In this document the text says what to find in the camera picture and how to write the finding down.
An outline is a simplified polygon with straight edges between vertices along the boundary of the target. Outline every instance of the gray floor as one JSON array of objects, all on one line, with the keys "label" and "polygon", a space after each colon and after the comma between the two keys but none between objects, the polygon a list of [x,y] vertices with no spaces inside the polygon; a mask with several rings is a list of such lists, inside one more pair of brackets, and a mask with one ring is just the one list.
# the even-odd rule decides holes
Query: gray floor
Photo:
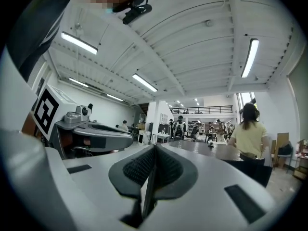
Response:
[{"label": "gray floor", "polygon": [[270,176],[267,191],[277,203],[288,201],[300,188],[302,182],[292,176],[293,171],[275,168]]}]

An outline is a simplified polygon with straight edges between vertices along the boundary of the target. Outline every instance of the fluorescent light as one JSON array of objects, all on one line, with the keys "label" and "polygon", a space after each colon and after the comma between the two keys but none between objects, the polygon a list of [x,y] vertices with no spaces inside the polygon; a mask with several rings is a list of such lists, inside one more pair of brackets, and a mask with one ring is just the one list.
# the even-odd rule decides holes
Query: fluorescent light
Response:
[{"label": "fluorescent light", "polygon": [[111,98],[114,98],[114,99],[117,99],[117,100],[119,100],[119,101],[123,101],[122,99],[119,99],[119,98],[117,98],[117,97],[115,97],[115,96],[112,96],[112,95],[110,95],[110,94],[107,94],[107,96],[108,96],[108,97],[111,97]]},{"label": "fluorescent light", "polygon": [[259,46],[259,40],[253,38],[250,40],[250,45],[249,45],[249,51],[248,51],[248,57],[246,60],[246,64],[242,73],[242,78],[246,78],[250,72],[250,69],[252,67],[252,64],[254,63],[256,53],[258,50]]},{"label": "fluorescent light", "polygon": [[61,33],[61,38],[78,45],[81,48],[84,48],[87,51],[90,51],[91,53],[93,53],[94,55],[97,54],[97,48],[91,46],[90,44],[86,43],[85,41],[78,39],[76,37],[74,37],[73,35],[70,35],[68,33],[62,32]]},{"label": "fluorescent light", "polygon": [[134,74],[133,78],[138,80],[141,84],[145,85],[148,89],[150,89],[151,91],[157,92],[157,89],[152,86],[149,82],[147,82],[146,80],[144,80],[143,78],[141,78],[139,75]]},{"label": "fluorescent light", "polygon": [[78,80],[75,80],[75,79],[73,79],[73,78],[69,78],[69,80],[71,80],[71,81],[73,81],[73,82],[75,82],[75,83],[77,83],[77,84],[79,84],[79,85],[82,85],[82,86],[84,86],[84,87],[89,87],[88,85],[83,84],[83,83],[81,83],[81,82],[79,82]]}]

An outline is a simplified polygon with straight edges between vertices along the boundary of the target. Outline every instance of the balcony railing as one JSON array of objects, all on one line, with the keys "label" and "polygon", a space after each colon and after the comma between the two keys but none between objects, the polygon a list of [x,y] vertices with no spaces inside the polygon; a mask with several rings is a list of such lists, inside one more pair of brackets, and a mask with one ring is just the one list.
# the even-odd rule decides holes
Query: balcony railing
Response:
[{"label": "balcony railing", "polygon": [[232,105],[210,106],[210,107],[189,107],[189,108],[170,108],[173,114],[222,114],[232,113]]}]

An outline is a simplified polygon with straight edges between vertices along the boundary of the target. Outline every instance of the long dark hair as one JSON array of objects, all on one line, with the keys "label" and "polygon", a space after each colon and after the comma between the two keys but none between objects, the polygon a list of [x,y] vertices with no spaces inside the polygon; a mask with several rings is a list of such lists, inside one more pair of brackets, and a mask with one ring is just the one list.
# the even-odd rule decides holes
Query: long dark hair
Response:
[{"label": "long dark hair", "polygon": [[257,122],[257,118],[259,117],[260,112],[257,110],[253,103],[245,104],[243,108],[243,119],[244,121],[241,123],[243,124],[243,129],[248,130],[250,127],[250,122],[255,125]]}]

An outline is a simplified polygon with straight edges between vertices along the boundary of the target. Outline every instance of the black rectangular strip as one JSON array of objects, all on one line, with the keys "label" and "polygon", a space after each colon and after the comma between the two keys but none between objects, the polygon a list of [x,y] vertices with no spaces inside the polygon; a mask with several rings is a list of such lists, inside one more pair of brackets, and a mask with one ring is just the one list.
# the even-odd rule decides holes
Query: black rectangular strip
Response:
[{"label": "black rectangular strip", "polygon": [[225,191],[234,201],[249,224],[265,215],[265,212],[238,185],[225,187]]},{"label": "black rectangular strip", "polygon": [[90,165],[85,164],[85,165],[80,165],[80,166],[77,166],[77,167],[69,167],[67,169],[67,171],[70,174],[74,174],[74,173],[81,172],[81,171],[84,171],[84,170],[87,170],[87,169],[90,169],[90,168],[92,168]]}]

